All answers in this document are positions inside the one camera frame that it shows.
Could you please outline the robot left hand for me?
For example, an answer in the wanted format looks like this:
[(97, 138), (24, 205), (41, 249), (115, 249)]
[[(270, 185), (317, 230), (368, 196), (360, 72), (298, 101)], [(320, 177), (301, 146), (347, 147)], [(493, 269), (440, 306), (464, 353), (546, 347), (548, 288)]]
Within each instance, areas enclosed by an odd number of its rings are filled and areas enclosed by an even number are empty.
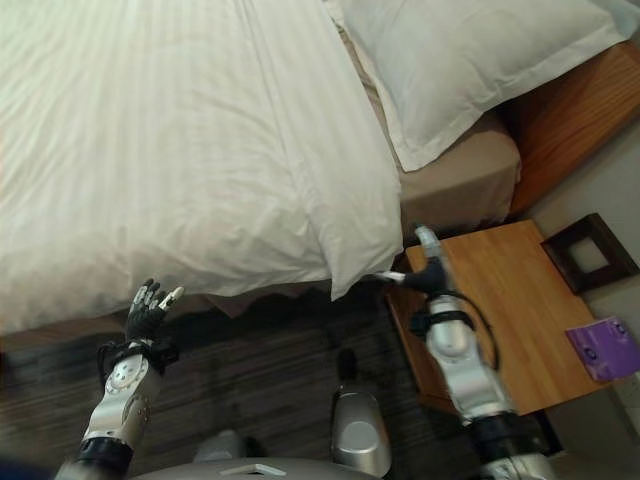
[(143, 282), (128, 311), (124, 329), (125, 340), (152, 340), (169, 310), (183, 294), (182, 286), (165, 292), (160, 290), (160, 283), (153, 278)]

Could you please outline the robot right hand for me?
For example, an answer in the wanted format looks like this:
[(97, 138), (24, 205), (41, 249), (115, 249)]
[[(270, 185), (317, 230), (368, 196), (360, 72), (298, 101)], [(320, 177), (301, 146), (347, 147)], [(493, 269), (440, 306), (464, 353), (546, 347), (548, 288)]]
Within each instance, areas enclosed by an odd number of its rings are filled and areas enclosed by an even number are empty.
[(426, 259), (425, 267), (410, 273), (398, 271), (379, 272), (375, 273), (373, 278), (426, 295), (446, 290), (449, 286), (448, 262), (438, 237), (433, 230), (422, 224), (415, 225), (414, 233), (419, 240)]

